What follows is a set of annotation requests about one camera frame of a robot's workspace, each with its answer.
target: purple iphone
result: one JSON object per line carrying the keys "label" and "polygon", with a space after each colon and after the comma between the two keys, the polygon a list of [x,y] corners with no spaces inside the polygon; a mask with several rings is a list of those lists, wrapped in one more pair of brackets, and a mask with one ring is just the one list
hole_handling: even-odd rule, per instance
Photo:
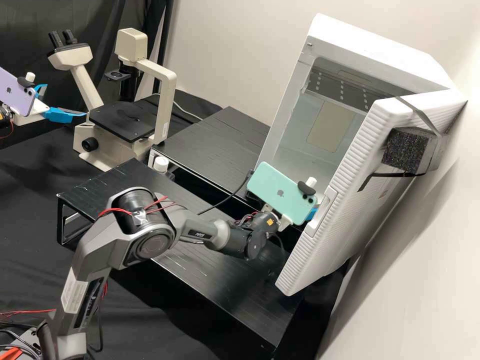
{"label": "purple iphone", "polygon": [[28,116],[35,101],[35,90],[23,87],[17,78],[0,67],[0,101],[22,116]]}

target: smartphone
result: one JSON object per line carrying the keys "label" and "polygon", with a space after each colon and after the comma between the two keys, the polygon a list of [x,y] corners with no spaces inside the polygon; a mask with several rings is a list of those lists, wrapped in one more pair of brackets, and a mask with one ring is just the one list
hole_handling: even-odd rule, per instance
{"label": "smartphone", "polygon": [[317,204],[315,195],[306,196],[296,182],[265,161],[258,165],[246,188],[296,225],[303,224]]}
{"label": "smartphone", "polygon": [[2,103],[26,117],[30,114],[35,95],[36,91],[33,87],[23,87],[15,76],[0,67],[0,101]]}

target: small bottle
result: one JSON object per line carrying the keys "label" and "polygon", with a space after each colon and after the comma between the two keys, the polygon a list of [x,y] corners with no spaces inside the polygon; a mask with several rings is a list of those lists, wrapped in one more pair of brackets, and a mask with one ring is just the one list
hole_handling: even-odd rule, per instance
{"label": "small bottle", "polygon": [[175,175],[169,171],[169,159],[165,156],[157,156],[153,162],[153,169],[162,175],[165,175],[170,180],[175,180]]}

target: gray robotic arm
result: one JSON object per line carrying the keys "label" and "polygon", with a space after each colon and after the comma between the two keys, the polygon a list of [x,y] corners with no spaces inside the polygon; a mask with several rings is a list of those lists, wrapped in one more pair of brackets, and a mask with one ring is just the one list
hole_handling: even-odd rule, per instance
{"label": "gray robotic arm", "polygon": [[201,241],[211,250],[254,259],[269,234],[278,230],[272,212],[257,213],[239,227],[221,219],[205,221],[169,200],[160,201],[164,198],[142,187],[110,198],[107,207],[117,211],[98,218],[81,238],[60,304],[37,329],[44,360],[83,359],[86,330],[112,268],[122,270],[157,257],[178,241]]}

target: white bottle cap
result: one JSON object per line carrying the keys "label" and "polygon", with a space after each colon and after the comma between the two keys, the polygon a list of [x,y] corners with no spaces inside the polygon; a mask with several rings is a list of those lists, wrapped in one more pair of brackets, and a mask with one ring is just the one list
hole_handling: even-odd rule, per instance
{"label": "white bottle cap", "polygon": [[33,72],[27,72],[25,75],[25,80],[33,83],[35,81],[35,74]]}
{"label": "white bottle cap", "polygon": [[308,180],[306,181],[306,185],[313,188],[315,186],[315,184],[317,183],[317,179],[314,178],[314,177],[309,177]]}
{"label": "white bottle cap", "polygon": [[165,156],[157,156],[153,162],[153,169],[159,173],[166,173],[169,169],[169,160]]}

